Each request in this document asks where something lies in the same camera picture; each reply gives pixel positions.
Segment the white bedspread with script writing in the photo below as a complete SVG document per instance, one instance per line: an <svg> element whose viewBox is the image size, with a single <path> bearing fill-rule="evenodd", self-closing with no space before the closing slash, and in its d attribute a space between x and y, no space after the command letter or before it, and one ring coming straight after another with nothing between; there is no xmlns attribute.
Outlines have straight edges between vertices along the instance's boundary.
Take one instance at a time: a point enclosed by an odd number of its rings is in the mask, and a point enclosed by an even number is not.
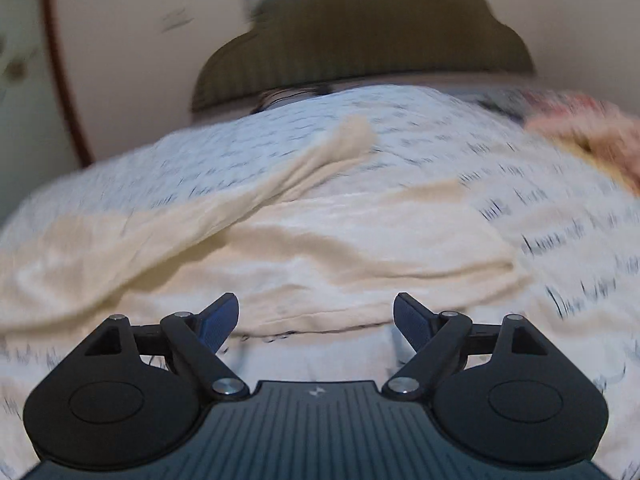
<svg viewBox="0 0 640 480"><path fill-rule="evenodd" d="M107 315L154 324L225 292L220 357L260 380L385 382L408 292L529 318L608 402L596 463L639 474L639 201L506 119L372 86L184 129L57 180L1 234L1 474L37 463L27 396Z"/></svg>

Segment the colourful patterned sheet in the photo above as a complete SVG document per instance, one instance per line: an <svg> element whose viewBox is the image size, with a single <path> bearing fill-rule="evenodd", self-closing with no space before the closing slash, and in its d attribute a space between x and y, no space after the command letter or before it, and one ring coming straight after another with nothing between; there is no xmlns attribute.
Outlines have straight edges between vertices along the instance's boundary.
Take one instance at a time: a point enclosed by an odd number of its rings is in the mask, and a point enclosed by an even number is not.
<svg viewBox="0 0 640 480"><path fill-rule="evenodd" d="M446 90L460 101L522 124L527 118L570 113L574 104L563 93L526 88L466 88Z"/></svg>

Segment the white wall switch plate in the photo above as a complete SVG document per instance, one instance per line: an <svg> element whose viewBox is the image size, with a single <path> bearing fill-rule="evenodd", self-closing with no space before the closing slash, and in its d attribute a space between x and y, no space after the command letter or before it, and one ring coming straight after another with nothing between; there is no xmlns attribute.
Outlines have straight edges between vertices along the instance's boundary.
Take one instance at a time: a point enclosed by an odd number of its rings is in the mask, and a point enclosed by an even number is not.
<svg viewBox="0 0 640 480"><path fill-rule="evenodd" d="M160 31L169 32L170 30L186 26L193 21L193 16L188 8L175 9L165 14L160 19Z"/></svg>

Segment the striped pillow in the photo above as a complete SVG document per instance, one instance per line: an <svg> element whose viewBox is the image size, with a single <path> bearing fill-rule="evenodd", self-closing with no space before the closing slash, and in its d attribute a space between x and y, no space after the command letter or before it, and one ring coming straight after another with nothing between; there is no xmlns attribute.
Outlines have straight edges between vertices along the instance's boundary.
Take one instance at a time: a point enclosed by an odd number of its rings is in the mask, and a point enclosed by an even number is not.
<svg viewBox="0 0 640 480"><path fill-rule="evenodd" d="M328 96L333 92L330 84L313 84L312 86L274 89L264 92L258 99L257 105L250 114L258 114L266 110L285 106L295 102Z"/></svg>

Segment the olive green scalloped headboard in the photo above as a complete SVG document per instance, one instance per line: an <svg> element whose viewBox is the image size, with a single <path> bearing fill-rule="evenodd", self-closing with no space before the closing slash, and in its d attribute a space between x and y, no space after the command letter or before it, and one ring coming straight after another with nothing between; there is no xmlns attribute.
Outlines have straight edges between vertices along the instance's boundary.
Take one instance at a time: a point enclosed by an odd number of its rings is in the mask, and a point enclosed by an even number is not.
<svg viewBox="0 0 640 480"><path fill-rule="evenodd" d="M204 64L191 110L374 76L534 71L487 0L259 0L250 29Z"/></svg>

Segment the cream white pants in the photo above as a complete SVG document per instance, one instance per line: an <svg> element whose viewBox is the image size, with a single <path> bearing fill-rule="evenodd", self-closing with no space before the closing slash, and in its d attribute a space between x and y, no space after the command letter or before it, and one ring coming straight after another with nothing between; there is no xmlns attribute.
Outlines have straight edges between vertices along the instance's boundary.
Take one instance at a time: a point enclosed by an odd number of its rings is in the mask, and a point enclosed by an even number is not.
<svg viewBox="0 0 640 480"><path fill-rule="evenodd" d="M2 330L58 330L109 306L146 321L235 292L244 334L333 332L388 322L398 292L457 310L527 283L514 248L457 182L307 196L362 162L375 139L350 116L237 188L56 220L1 256Z"/></svg>

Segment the dark wooden door frame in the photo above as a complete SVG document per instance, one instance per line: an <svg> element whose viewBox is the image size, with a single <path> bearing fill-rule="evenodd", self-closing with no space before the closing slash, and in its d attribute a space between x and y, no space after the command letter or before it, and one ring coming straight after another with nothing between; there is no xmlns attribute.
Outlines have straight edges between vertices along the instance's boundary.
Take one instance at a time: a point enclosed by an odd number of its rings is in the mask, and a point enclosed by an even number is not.
<svg viewBox="0 0 640 480"><path fill-rule="evenodd" d="M89 143L82 131L76 110L74 97L66 76L61 36L58 33L58 11L56 0L40 0L42 12L42 29L48 49L48 59L52 74L58 107L66 125L70 144L81 168L88 168L94 163Z"/></svg>

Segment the pink fluffy blanket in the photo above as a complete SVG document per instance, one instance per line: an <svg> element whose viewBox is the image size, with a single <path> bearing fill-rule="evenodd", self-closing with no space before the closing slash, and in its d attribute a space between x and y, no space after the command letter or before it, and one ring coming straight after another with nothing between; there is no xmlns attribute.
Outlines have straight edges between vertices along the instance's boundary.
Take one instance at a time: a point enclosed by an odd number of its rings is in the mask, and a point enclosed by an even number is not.
<svg viewBox="0 0 640 480"><path fill-rule="evenodd" d="M527 91L524 129L587 159L639 193L639 118L575 91Z"/></svg>

